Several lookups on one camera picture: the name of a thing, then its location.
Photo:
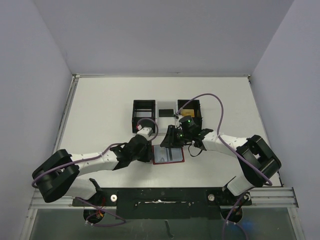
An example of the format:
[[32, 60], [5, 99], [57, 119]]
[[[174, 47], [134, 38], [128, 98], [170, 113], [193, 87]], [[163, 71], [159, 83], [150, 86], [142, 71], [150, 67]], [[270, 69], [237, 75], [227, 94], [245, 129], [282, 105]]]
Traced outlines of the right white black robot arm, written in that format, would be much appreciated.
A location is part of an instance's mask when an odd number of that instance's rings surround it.
[[254, 187], [270, 186], [267, 180], [282, 167], [279, 158], [261, 136], [234, 137], [213, 129], [202, 129], [191, 116], [182, 117], [176, 125], [169, 125], [160, 144], [162, 148], [187, 145], [237, 157], [242, 173], [232, 178], [222, 192], [223, 200], [230, 205], [239, 201], [242, 193]]

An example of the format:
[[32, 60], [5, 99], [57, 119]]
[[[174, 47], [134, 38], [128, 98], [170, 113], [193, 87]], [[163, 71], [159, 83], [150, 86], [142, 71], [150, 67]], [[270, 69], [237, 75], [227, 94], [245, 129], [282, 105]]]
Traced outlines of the silver magnetic stripe card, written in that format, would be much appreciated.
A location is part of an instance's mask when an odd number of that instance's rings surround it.
[[184, 162], [184, 152], [182, 148], [166, 148], [166, 163]]

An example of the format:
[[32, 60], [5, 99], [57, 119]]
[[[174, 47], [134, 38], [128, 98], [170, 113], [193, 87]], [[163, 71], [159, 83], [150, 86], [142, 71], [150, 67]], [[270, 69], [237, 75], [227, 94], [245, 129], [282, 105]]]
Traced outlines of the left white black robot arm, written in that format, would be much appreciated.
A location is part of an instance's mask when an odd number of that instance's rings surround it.
[[102, 152], [70, 154], [60, 149], [32, 173], [31, 186], [40, 191], [46, 203], [68, 196], [95, 206], [102, 199], [100, 187], [95, 179], [80, 176], [123, 169], [133, 161], [148, 163], [152, 157], [152, 142], [140, 134], [129, 142], [113, 143]]

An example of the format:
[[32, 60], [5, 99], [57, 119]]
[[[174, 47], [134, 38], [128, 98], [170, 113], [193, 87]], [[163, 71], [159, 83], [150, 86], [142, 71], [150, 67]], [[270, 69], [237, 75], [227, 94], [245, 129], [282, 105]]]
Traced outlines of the red leather card holder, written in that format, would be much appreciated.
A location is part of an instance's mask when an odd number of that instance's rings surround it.
[[166, 148], [160, 145], [152, 146], [153, 165], [175, 164], [185, 162], [183, 148]]

